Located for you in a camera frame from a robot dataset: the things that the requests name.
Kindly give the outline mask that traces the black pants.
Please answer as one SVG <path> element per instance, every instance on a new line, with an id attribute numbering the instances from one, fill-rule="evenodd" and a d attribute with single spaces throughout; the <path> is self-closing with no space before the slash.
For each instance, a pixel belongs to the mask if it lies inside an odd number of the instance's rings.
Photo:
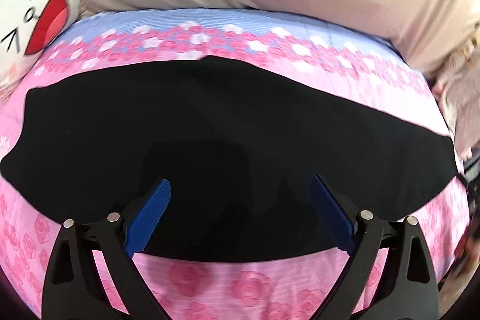
<path id="1" fill-rule="evenodd" d="M 310 185 L 398 220 L 455 177 L 452 141 L 245 62 L 146 62 L 28 91 L 2 177 L 40 213 L 94 223 L 160 179 L 145 251 L 264 262 L 331 249 Z"/>

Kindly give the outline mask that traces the pink floral bed sheet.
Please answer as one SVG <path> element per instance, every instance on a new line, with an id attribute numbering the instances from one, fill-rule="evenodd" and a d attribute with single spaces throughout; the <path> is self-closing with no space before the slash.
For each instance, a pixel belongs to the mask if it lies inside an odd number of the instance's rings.
<path id="1" fill-rule="evenodd" d="M 42 54 L 5 104 L 1 158 L 19 138 L 31 88 L 84 71 L 148 61 L 221 55 L 447 134 L 423 76 L 391 44 L 323 21 L 246 10 L 100 13 L 74 23 Z M 437 280 L 453 262 L 468 220 L 458 179 L 415 211 Z M 60 225 L 1 179 L 1 270 L 40 316 L 41 288 Z M 174 319 L 308 319 L 332 288 L 347 255 L 337 249 L 290 260 L 201 263 L 133 259 Z"/>

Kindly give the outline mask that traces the grey floral cloth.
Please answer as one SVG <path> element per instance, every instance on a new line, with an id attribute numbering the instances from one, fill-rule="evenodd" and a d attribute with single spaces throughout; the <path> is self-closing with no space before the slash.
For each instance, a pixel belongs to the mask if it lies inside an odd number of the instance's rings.
<path id="1" fill-rule="evenodd" d="M 479 30 L 452 52 L 432 89 L 462 160 L 479 147 Z"/>

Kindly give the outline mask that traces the cartoon cat pillow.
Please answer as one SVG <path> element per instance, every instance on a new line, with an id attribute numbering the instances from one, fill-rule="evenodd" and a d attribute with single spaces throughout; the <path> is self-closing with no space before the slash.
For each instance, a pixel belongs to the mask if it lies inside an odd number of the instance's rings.
<path id="1" fill-rule="evenodd" d="M 1 99 L 6 101 L 43 51 L 86 11 L 80 0 L 1 0 Z"/>

